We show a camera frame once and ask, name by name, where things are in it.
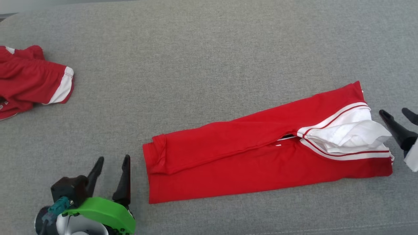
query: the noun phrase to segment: teal connector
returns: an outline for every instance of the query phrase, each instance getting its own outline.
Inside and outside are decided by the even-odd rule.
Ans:
[[[71,204],[68,197],[61,197],[48,208],[48,212],[42,216],[42,221],[48,220],[48,226],[53,224],[61,213],[70,208]]]

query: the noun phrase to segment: white cloth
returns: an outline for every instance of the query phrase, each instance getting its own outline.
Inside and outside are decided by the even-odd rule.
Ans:
[[[325,128],[313,128],[305,136],[320,144],[329,153],[356,153],[379,150],[391,134],[372,121],[368,107],[345,112]]]

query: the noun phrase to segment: gray fabric surface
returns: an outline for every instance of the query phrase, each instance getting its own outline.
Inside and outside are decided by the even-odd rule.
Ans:
[[[67,104],[0,122],[4,234],[33,234],[49,187],[105,156],[95,195],[110,198],[132,157],[138,234],[416,234],[418,174],[148,204],[142,144],[360,80],[373,118],[418,111],[418,2],[157,0],[68,5],[13,15],[0,45],[40,45],[75,71]]]

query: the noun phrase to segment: red fabric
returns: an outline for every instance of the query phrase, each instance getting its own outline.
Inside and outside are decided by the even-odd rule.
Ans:
[[[153,137],[143,145],[149,203],[301,186],[341,178],[389,176],[387,158],[336,161],[301,144],[301,127],[365,102],[360,83],[228,122]]]
[[[0,46],[0,97],[6,100],[0,103],[0,120],[30,110],[34,103],[48,104],[65,69],[65,65],[45,61],[39,46],[15,50],[14,54]]]

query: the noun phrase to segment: red pants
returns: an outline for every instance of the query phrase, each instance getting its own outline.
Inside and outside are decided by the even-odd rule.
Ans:
[[[356,82],[233,121],[155,136],[143,145],[149,203],[389,176],[392,159],[384,146],[331,154],[305,138],[358,108],[368,107]],[[295,137],[280,140],[287,134]]]

